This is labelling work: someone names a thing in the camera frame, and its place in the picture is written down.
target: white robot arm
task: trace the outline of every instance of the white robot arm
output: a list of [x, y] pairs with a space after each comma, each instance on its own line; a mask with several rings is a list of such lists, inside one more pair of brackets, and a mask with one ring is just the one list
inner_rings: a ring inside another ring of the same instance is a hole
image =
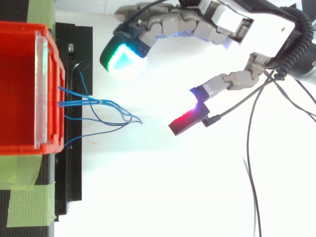
[[[243, 71], [220, 74], [191, 90], [200, 104], [228, 90], [253, 87], [265, 69], [316, 84], [316, 45], [310, 19], [301, 11], [278, 8], [266, 0], [180, 0], [181, 5], [140, 3], [120, 7], [115, 17], [122, 21], [101, 54], [101, 64], [110, 72], [117, 48], [125, 44], [140, 58], [147, 56], [159, 38], [197, 37], [229, 49], [237, 43], [253, 53]], [[189, 119], [189, 125], [202, 120], [208, 110]], [[174, 129], [177, 135], [190, 126]]]

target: black panel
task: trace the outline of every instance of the black panel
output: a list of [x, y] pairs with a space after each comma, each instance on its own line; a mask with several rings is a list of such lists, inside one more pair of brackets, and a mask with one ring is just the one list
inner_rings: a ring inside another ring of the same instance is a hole
[[0, 20], [26, 22], [28, 10], [29, 0], [1, 0]]
[[267, 0], [234, 0], [237, 4], [242, 6], [246, 11], [251, 13], [271, 13], [277, 16], [296, 21], [296, 18], [287, 12], [281, 10], [277, 6], [268, 2]]
[[[89, 95], [92, 94], [92, 27], [76, 27], [72, 24], [56, 23], [56, 43], [60, 58], [66, 70], [66, 88], [85, 94], [79, 72], [82, 72]], [[74, 52], [68, 52], [68, 46], [74, 45]], [[76, 71], [74, 65], [81, 62]], [[66, 94], [66, 100], [77, 100]], [[82, 117], [82, 107], [66, 107], [65, 114], [73, 118]], [[82, 135], [82, 121], [65, 119], [65, 143]], [[82, 199], [81, 179], [81, 139], [74, 140], [64, 150], [56, 154], [55, 161], [55, 209], [56, 216], [68, 212], [68, 202]]]

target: red plastic bin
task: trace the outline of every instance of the red plastic bin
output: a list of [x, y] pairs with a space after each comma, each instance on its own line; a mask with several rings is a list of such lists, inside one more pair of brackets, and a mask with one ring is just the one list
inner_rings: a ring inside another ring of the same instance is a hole
[[46, 26], [0, 21], [0, 156], [62, 151], [64, 85]]

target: led light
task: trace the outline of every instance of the led light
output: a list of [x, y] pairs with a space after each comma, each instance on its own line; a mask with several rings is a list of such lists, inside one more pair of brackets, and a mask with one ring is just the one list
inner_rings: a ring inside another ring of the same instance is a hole
[[107, 71], [116, 78], [130, 79], [140, 74], [147, 64], [147, 58], [141, 58], [126, 44], [121, 44], [107, 64]]
[[174, 113], [177, 116], [181, 116], [186, 112], [194, 109], [198, 103], [198, 100], [192, 92], [189, 90], [182, 91], [181, 93], [174, 95]]

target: masking tape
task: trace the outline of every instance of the masking tape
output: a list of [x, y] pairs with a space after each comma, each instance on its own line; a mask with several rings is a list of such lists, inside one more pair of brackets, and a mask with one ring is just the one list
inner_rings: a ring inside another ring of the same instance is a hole
[[55, 218], [55, 183], [11, 191], [7, 227], [50, 226]]
[[0, 156], [0, 190], [31, 190], [41, 160], [42, 155]]

